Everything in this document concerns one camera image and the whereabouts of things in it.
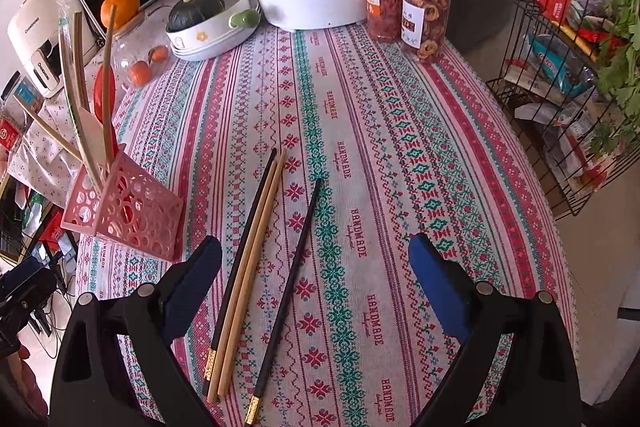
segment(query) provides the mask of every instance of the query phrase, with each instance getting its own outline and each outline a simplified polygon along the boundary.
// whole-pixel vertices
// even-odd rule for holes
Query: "metal screw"
[[[476,290],[480,295],[491,295],[494,292],[494,287],[486,281],[480,281],[476,284]]]
[[[94,294],[91,292],[85,292],[81,296],[78,297],[78,304],[81,306],[86,306],[94,299]]]
[[[141,297],[148,297],[154,292],[155,289],[156,287],[151,283],[145,283],[140,286],[140,288],[138,288],[138,295],[140,295]]]
[[[538,299],[540,299],[545,304],[551,304],[554,301],[554,298],[551,296],[551,293],[545,292],[544,290],[538,293]]]

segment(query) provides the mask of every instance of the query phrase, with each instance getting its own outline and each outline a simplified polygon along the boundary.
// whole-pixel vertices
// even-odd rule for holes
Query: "utensil holder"
[[[100,197],[82,166],[62,216],[62,228],[114,241],[164,261],[174,257],[184,202],[122,149]]]

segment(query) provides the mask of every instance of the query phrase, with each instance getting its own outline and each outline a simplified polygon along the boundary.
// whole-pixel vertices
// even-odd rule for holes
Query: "white bowl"
[[[249,0],[249,2],[251,8],[260,13],[258,1]],[[222,55],[242,44],[255,32],[255,28],[257,28],[257,26],[254,28],[235,28],[219,39],[210,42],[204,48],[195,51],[185,52],[178,50],[171,44],[171,51],[174,52],[174,55],[180,58],[180,60],[187,60],[188,62],[199,62],[201,60],[207,60],[208,58],[218,57],[218,55]]]
[[[248,10],[249,0],[224,0],[225,10],[191,28],[177,32],[167,32],[172,47],[176,50],[194,52],[202,49],[220,37],[234,30],[231,18]]]

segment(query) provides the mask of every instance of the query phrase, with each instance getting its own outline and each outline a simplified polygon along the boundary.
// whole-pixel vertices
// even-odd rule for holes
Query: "patterned tablecloth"
[[[485,85],[447,47],[415,66],[361,25],[289,34],[262,25],[215,60],[176,61],[130,92],[115,123],[127,152],[186,201],[188,257],[220,238],[223,271],[174,352],[202,383],[207,349],[264,163],[289,158],[254,283],[232,389],[210,410],[240,427],[266,349],[313,180],[327,179],[260,411],[276,426],[408,426],[458,349],[408,263],[424,230],[448,259],[502,292],[553,293],[577,350],[574,295],[542,189]],[[128,295],[167,263],[83,237],[79,291]],[[498,351],[476,411],[495,392]],[[145,412],[158,415],[124,341]]]

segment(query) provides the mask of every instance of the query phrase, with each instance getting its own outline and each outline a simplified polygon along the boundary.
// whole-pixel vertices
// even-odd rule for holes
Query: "pot handle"
[[[244,10],[229,18],[230,28],[255,28],[259,23],[260,14],[254,9]]]

